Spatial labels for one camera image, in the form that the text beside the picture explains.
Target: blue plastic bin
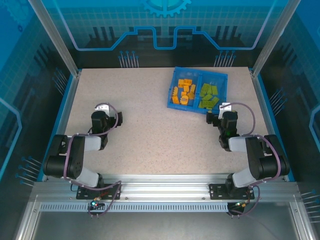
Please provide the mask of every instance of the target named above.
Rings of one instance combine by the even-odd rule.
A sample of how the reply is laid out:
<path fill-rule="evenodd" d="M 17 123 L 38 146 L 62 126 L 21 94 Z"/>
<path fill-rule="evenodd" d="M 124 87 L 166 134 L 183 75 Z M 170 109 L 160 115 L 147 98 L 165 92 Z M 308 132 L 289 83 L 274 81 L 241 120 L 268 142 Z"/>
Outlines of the blue plastic bin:
<path fill-rule="evenodd" d="M 174 87 L 178 86 L 179 79 L 192 79 L 192 84 L 195 84 L 195 97 L 194 100 L 189 100 L 188 105 L 174 104 L 172 101 L 172 94 Z M 199 108 L 199 103 L 202 100 L 200 97 L 200 91 L 203 84 L 215 85 L 218 90 L 218 95 L 213 97 L 219 98 L 219 102 L 214 106 L 212 110 L 206 108 Z M 170 109 L 178 109 L 183 111 L 189 111 L 194 113 L 206 114 L 208 111 L 212 111 L 214 114 L 219 114 L 219 105 L 227 101 L 227 85 L 228 75 L 223 73 L 216 73 L 210 71 L 202 71 L 197 69 L 190 69 L 185 67 L 175 67 L 173 71 L 173 77 L 168 92 L 167 107 Z M 178 88 L 178 99 L 181 98 L 181 92 L 183 88 Z"/>

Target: white tabletop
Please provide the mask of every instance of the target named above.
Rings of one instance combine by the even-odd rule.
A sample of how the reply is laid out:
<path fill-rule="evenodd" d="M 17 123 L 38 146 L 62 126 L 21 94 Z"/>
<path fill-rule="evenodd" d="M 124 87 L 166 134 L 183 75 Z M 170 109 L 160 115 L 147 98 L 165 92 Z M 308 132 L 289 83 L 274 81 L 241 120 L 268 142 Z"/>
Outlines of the white tabletop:
<path fill-rule="evenodd" d="M 267 134 L 246 67 L 197 67 L 228 74 L 227 101 L 249 105 L 253 133 Z M 84 165 L 101 174 L 217 174 L 248 166 L 246 153 L 221 148 L 206 115 L 167 108 L 174 68 L 83 69 L 65 133 L 86 133 L 96 104 L 109 102 L 123 113 L 123 124 L 108 135 L 104 150 L 86 152 Z M 243 106 L 237 129 L 245 134 L 253 119 Z"/>

